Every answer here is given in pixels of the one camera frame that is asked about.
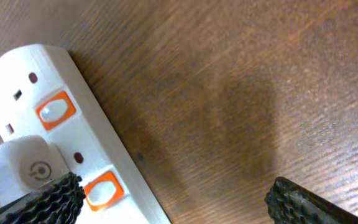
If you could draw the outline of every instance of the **orange switch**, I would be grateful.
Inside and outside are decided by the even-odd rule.
[[[49,131],[75,114],[75,107],[65,91],[61,91],[36,109],[37,116]]]
[[[88,184],[84,191],[86,202],[94,212],[110,206],[124,196],[124,189],[111,171]]]

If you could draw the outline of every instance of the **round socket hole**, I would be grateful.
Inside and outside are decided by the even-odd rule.
[[[82,157],[81,153],[79,152],[74,153],[74,159],[79,164],[84,162],[84,157]]]
[[[34,72],[32,72],[29,74],[29,80],[31,83],[36,83],[38,81],[38,77]]]

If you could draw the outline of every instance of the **black textured object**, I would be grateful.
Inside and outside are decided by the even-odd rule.
[[[358,217],[311,193],[296,183],[277,177],[265,202],[274,223],[358,223]]]
[[[0,223],[75,223],[85,193],[73,173],[53,180],[39,190],[0,208]]]

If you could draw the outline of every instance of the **socket hole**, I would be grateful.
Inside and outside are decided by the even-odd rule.
[[[32,72],[29,74],[29,80],[31,83],[36,83],[38,81],[38,77],[34,72]]]
[[[81,153],[79,152],[74,153],[74,159],[79,164],[84,162],[84,157],[82,157]]]
[[[15,98],[15,100],[18,100],[21,96],[22,96],[22,92],[19,90],[17,91],[17,93],[15,93],[15,95],[13,95],[13,98]]]
[[[5,126],[6,128],[6,131],[9,135],[13,134],[15,131],[13,130],[12,128],[12,125],[11,124],[8,124],[7,126]]]

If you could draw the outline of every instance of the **wooden table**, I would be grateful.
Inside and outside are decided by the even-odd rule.
[[[32,43],[69,51],[173,223],[272,223],[279,175],[358,215],[358,0],[0,0],[0,56]]]

